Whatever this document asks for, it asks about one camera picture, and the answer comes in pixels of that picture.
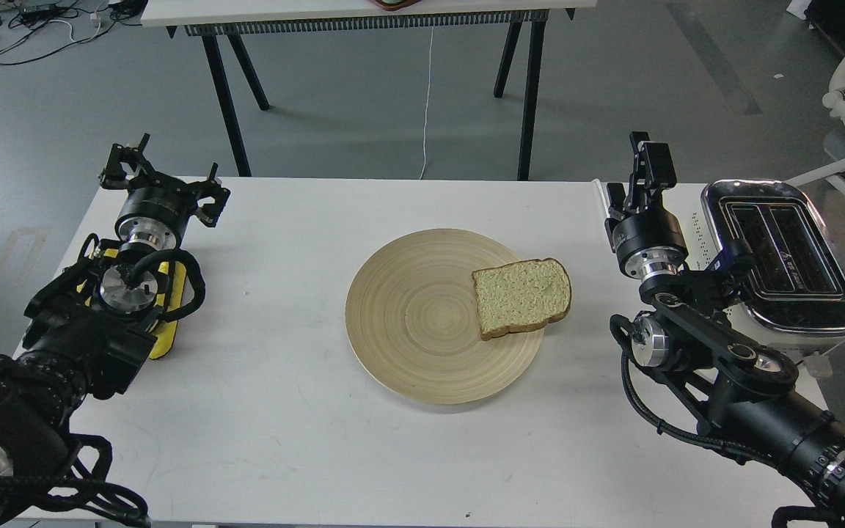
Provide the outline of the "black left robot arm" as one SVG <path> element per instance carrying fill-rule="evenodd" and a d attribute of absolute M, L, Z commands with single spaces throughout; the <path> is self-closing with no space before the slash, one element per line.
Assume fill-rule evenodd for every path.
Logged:
<path fill-rule="evenodd" d="M 127 194 L 115 237 L 85 238 L 27 304 L 21 354 L 0 354 L 0 525 L 29 508 L 151 525 L 145 500 L 107 479 L 111 442 L 74 433 L 70 419 L 87 397 L 124 394 L 201 307 L 207 285 L 183 238 L 191 218 L 215 227 L 230 191 L 217 165 L 193 183 L 155 170 L 148 141 L 114 144 L 100 174 L 103 189 Z"/>

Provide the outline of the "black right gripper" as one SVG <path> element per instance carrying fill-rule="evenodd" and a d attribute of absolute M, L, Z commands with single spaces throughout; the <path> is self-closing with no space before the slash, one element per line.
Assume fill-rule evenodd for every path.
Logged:
<path fill-rule="evenodd" d="M 675 275 L 688 250 L 678 219 L 663 205 L 664 190 L 677 184 L 670 145 L 650 142 L 647 131 L 631 131 L 634 163 L 629 191 L 606 184 L 606 231 L 620 272 L 645 281 Z"/>

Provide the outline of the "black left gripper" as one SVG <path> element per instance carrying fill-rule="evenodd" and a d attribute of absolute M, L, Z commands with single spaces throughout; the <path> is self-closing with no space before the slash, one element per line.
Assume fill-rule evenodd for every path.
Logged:
<path fill-rule="evenodd" d="M 150 134 L 144 133 L 134 146 L 113 144 L 98 184 L 101 189 L 128 192 L 114 226 L 118 240 L 150 247 L 181 247 L 192 217 L 205 227 L 217 225 L 230 191 L 217 177 L 217 163 L 211 164 L 208 176 L 196 183 L 156 176 L 144 154 L 149 141 Z"/>

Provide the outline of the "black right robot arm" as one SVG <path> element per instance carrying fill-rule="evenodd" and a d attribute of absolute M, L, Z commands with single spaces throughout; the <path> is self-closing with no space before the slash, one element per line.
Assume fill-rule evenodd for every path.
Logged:
<path fill-rule="evenodd" d="M 664 191 L 677 183 L 670 147 L 629 135 L 629 183 L 608 183 L 604 222 L 623 275 L 648 305 L 634 320 L 610 318 L 621 348 L 621 384 L 659 434 L 731 459 L 775 469 L 809 507 L 779 507 L 771 525 L 845 527 L 845 425 L 796 392 L 799 370 L 783 352 L 731 326 L 725 308 L 742 296 L 755 260 L 731 238 L 706 270 L 691 270 Z"/>

